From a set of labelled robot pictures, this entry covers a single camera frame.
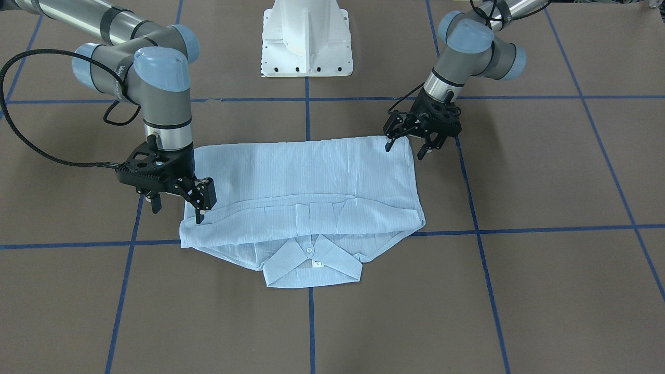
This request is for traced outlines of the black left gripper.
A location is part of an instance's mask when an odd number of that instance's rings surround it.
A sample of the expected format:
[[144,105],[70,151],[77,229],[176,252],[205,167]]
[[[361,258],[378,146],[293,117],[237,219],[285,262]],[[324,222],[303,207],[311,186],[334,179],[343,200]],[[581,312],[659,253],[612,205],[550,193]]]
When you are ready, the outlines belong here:
[[387,138],[385,151],[390,152],[398,138],[411,135],[423,138],[423,145],[417,153],[421,161],[428,152],[439,150],[447,137],[457,137],[449,133],[440,120],[439,113],[445,103],[455,103],[454,92],[444,92],[439,99],[431,97],[426,91],[420,91],[409,112],[389,112],[383,132]]

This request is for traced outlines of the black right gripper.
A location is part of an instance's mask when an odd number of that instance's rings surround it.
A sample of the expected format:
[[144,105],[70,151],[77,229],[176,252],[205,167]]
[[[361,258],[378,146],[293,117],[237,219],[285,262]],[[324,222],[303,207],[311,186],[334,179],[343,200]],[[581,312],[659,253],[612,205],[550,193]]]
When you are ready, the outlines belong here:
[[118,181],[145,194],[154,215],[162,208],[160,193],[181,196],[195,211],[195,223],[216,204],[213,178],[196,179],[193,146],[178,151],[152,151],[138,146],[115,171]]

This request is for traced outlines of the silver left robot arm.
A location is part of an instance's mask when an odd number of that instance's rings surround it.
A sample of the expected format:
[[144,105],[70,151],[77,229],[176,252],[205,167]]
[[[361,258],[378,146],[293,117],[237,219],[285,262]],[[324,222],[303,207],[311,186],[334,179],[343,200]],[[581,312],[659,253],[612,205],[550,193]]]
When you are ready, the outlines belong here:
[[461,109],[456,104],[470,78],[484,77],[508,81],[523,73],[527,62],[522,47],[502,41],[497,33],[515,21],[538,14],[549,1],[484,1],[471,2],[471,10],[454,10],[437,26],[443,42],[439,58],[425,81],[413,88],[416,95],[408,111],[389,108],[389,119],[383,132],[385,150],[390,151],[397,139],[423,139],[417,157],[441,149],[448,138],[461,133]]

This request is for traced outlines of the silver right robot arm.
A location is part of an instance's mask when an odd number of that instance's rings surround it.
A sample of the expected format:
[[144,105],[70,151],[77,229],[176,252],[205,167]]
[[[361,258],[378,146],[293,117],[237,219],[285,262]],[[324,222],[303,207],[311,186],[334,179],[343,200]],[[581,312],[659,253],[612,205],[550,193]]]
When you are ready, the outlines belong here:
[[2,96],[3,116],[15,135],[55,163],[114,170],[120,183],[132,185],[150,202],[153,213],[162,207],[161,194],[180,196],[201,223],[216,203],[216,193],[212,178],[195,175],[189,66],[200,56],[200,44],[193,31],[183,24],[162,26],[106,1],[2,1],[2,11],[7,10],[43,15],[97,36],[101,43],[81,45],[75,52],[27,50],[4,64],[2,78],[28,56],[69,56],[79,82],[114,98],[109,111],[120,103],[133,104],[145,128],[145,141],[123,163],[65,161],[21,134]]

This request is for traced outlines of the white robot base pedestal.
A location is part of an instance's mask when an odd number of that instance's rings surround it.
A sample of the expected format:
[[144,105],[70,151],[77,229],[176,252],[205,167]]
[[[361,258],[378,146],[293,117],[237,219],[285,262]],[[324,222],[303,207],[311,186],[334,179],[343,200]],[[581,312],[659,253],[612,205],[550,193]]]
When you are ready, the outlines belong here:
[[262,20],[261,76],[353,73],[349,13],[337,1],[276,1]]

